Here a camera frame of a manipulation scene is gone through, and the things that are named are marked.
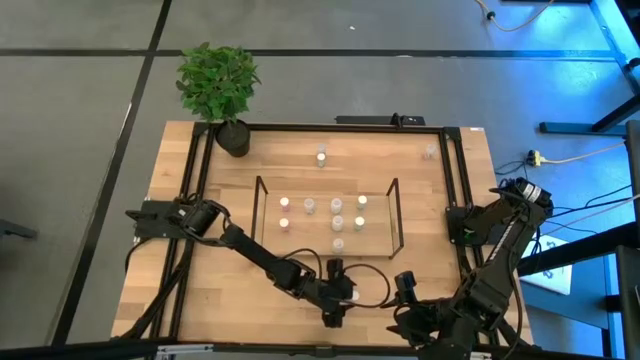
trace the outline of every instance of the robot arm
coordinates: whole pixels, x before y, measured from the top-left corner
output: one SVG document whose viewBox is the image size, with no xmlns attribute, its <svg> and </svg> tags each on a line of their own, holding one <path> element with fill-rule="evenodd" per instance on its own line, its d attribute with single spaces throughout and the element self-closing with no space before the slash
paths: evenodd
<svg viewBox="0 0 640 360">
<path fill-rule="evenodd" d="M 345 275 L 341 259 L 328 260 L 328 279 L 320 279 L 305 264 L 295 259 L 278 257 L 255 242 L 231 222 L 229 211 L 215 201 L 198 200 L 192 204 L 183 204 L 177 199 L 174 202 L 145 203 L 141 211 L 127 212 L 128 216 L 136 220 L 136 231 L 161 229 L 164 237 L 185 238 L 236 251 L 262 268 L 276 288 L 320 308 L 326 327 L 341 327 L 346 311 L 353 307 L 344 304 L 352 297 L 354 283 Z M 219 239 L 203 238 L 220 214 L 224 217 L 222 236 Z"/>
<path fill-rule="evenodd" d="M 501 230 L 486 263 L 463 280 L 451 298 L 417 301 L 411 272 L 396 276 L 394 312 L 397 325 L 389 327 L 418 349 L 421 358 L 468 359 L 477 331 L 488 333 L 504 323 L 515 282 L 513 271 L 538 227 L 551 215 L 550 194 L 519 178 L 495 189 L 501 195 L 485 208 L 464 215 L 456 232 L 469 241 L 488 241 L 494 227 Z M 438 331 L 437 339 L 431 334 Z"/>
</svg>

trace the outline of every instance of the gray floor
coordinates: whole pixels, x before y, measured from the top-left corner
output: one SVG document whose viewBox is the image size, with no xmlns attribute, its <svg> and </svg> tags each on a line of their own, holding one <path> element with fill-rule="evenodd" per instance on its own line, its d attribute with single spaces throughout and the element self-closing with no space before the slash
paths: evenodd
<svg viewBox="0 0 640 360">
<path fill-rule="evenodd" d="M 520 23 L 536 8 L 488 3 L 506 26 Z M 64 6 L 4 1 L 0 47 L 145 48 L 160 5 L 150 0 Z M 531 27 L 504 34 L 483 25 L 472 0 L 175 1 L 160 47 L 184 48 L 206 40 L 282 49 L 608 49 L 583 5 L 554 5 Z M 11 237 L 0 242 L 0 348 L 46 341 L 141 60 L 0 58 L 0 218 L 40 231 L 35 242 Z M 618 65 L 609 60 L 256 61 L 263 85 L 250 102 L 251 112 L 242 116 L 247 121 L 331 123 L 336 115 L 396 111 L 422 115 L 432 125 L 484 127 L 494 164 L 519 159 L 529 149 L 555 159 L 616 143 L 619 139 L 541 135 L 536 126 L 540 121 L 593 122 L 631 96 Z M 138 207 L 146 194 L 164 122 L 194 120 L 181 109 L 173 85 L 178 64 L 177 58 L 154 61 L 71 342 L 108 338 L 132 238 L 124 210 Z M 529 175 L 562 206 L 581 205 L 630 182 L 623 148 Z M 632 216 L 631 206 L 624 206 L 579 227 L 601 231 Z M 569 230 L 556 235 L 567 240 L 583 236 Z M 529 315 L 539 345 L 600 354 L 599 330 L 532 308 Z"/>
</svg>

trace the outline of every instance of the small white cup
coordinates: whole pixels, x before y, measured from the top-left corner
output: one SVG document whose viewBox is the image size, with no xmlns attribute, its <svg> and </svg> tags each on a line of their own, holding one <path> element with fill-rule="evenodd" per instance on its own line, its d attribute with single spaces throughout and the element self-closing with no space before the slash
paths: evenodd
<svg viewBox="0 0 640 360">
<path fill-rule="evenodd" d="M 356 231 L 360 231 L 362 230 L 363 227 L 364 227 L 364 218 L 362 216 L 358 216 L 353 222 L 353 228 Z"/>
<path fill-rule="evenodd" d="M 333 240 L 333 243 L 331 244 L 331 251 L 338 255 L 338 254 L 342 254 L 342 251 L 344 250 L 344 241 L 342 239 L 335 239 Z"/>
<path fill-rule="evenodd" d="M 333 229 L 333 231 L 342 231 L 342 226 L 344 226 L 344 219 L 342 219 L 342 216 L 336 215 L 331 219 L 331 229 Z"/>
<path fill-rule="evenodd" d="M 342 200 L 334 198 L 331 200 L 331 213 L 333 215 L 338 215 L 340 214 L 340 211 L 342 211 Z"/>
<path fill-rule="evenodd" d="M 280 229 L 284 232 L 288 232 L 289 228 L 289 220 L 285 218 L 280 219 Z"/>
<path fill-rule="evenodd" d="M 289 205 L 289 198 L 281 198 L 280 199 L 280 206 L 282 206 L 282 211 L 289 211 L 289 209 L 291 209 L 290 205 Z"/>
<path fill-rule="evenodd" d="M 367 206 L 367 197 L 364 195 L 358 196 L 358 203 L 356 204 L 356 207 L 359 210 L 364 210 L 366 206 Z"/>
<path fill-rule="evenodd" d="M 316 212 L 316 202 L 313 201 L 312 198 L 304 199 L 304 210 L 307 212 L 307 215 L 312 215 Z"/>
<path fill-rule="evenodd" d="M 327 163 L 327 155 L 325 153 L 319 153 L 316 155 L 316 159 L 318 160 L 318 167 L 322 168 Z"/>
<path fill-rule="evenodd" d="M 427 150 L 424 152 L 423 157 L 425 160 L 433 159 L 436 157 L 437 153 L 438 148 L 434 144 L 429 144 L 427 145 Z"/>
</svg>

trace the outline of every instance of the wooden table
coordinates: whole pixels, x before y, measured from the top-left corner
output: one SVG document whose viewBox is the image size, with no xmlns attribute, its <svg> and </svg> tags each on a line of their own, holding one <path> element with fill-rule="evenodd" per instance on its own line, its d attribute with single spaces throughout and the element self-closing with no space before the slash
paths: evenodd
<svg viewBox="0 0 640 360">
<path fill-rule="evenodd" d="M 166 124 L 148 195 L 171 200 L 179 192 L 194 123 Z M 496 186 L 489 148 L 480 128 L 461 128 L 473 198 L 485 205 L 495 200 L 488 189 Z M 204 148 L 201 139 L 194 174 Z M 327 165 L 315 165 L 319 143 L 327 144 Z M 438 145 L 436 135 L 342 132 L 252 132 L 251 151 L 232 158 L 215 145 L 205 198 L 224 204 L 234 222 L 249 233 L 256 176 L 269 190 L 304 195 L 310 191 L 356 195 L 388 189 L 399 179 L 405 248 L 393 259 L 345 257 L 345 265 L 366 262 L 392 279 L 406 270 L 415 273 L 419 299 L 450 297 L 460 283 L 455 249 L 448 241 L 444 209 L 446 186 L 440 154 L 425 160 L 427 145 Z M 449 144 L 456 194 L 462 190 Z M 191 189 L 195 189 L 197 175 Z M 218 221 L 207 234 L 221 231 Z M 152 240 L 132 256 L 112 334 L 129 329 L 157 292 L 165 259 L 166 240 Z M 490 248 L 485 249 L 488 255 Z M 302 257 L 315 267 L 311 258 Z M 358 284 L 361 303 L 375 303 L 384 295 L 384 283 L 366 268 L 349 276 Z M 515 298 L 506 319 L 516 326 Z M 168 300 L 161 334 L 167 334 L 173 299 Z M 324 328 L 320 310 L 296 301 L 273 288 L 264 272 L 228 249 L 196 245 L 180 324 L 179 340 L 261 344 L 334 344 L 350 346 L 402 346 L 407 343 L 385 328 L 393 325 L 392 309 L 349 310 L 340 329 Z M 523 339 L 532 342 L 524 314 Z"/>
</svg>

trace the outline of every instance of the black floor stripe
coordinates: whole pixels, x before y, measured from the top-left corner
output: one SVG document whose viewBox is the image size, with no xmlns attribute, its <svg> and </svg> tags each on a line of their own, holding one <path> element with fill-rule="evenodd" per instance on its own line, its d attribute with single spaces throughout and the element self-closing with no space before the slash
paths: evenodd
<svg viewBox="0 0 640 360">
<path fill-rule="evenodd" d="M 147 49 L 27 49 L 0 48 L 0 56 L 48 56 L 48 57 L 127 57 L 153 55 Z"/>
<path fill-rule="evenodd" d="M 164 0 L 158 20 L 156 22 L 151 42 L 149 43 L 149 50 L 155 50 L 158 48 L 160 37 L 164 29 L 169 9 L 171 8 L 171 0 Z M 144 58 L 142 68 L 140 69 L 140 75 L 133 91 L 131 103 L 127 116 L 125 117 L 120 137 L 118 138 L 113 152 L 113 156 L 109 163 L 107 175 L 103 179 L 102 187 L 98 194 L 98 198 L 93 209 L 91 220 L 87 225 L 87 229 L 82 240 L 82 252 L 76 266 L 73 280 L 67 292 L 67 296 L 60 312 L 58 324 L 53 334 L 52 345 L 60 346 L 67 342 L 71 326 L 73 325 L 73 318 L 75 316 L 80 297 L 82 296 L 82 290 L 89 274 L 91 262 L 98 246 L 98 239 L 100 238 L 100 232 L 104 225 L 104 220 L 107 216 L 107 209 L 113 196 L 116 180 L 120 173 L 120 167 L 122 160 L 124 159 L 125 151 L 131 138 L 131 132 L 133 131 L 133 125 L 135 124 L 136 115 L 140 107 L 140 101 L 144 94 L 144 89 L 149 79 L 149 73 L 151 72 L 151 65 L 153 64 L 154 57 L 148 55 Z"/>
<path fill-rule="evenodd" d="M 177 57 L 180 49 L 0 49 L 1 56 L 43 57 Z M 256 57 L 419 57 L 419 58 L 521 58 L 615 61 L 612 50 L 417 50 L 417 49 L 247 49 Z"/>
</svg>

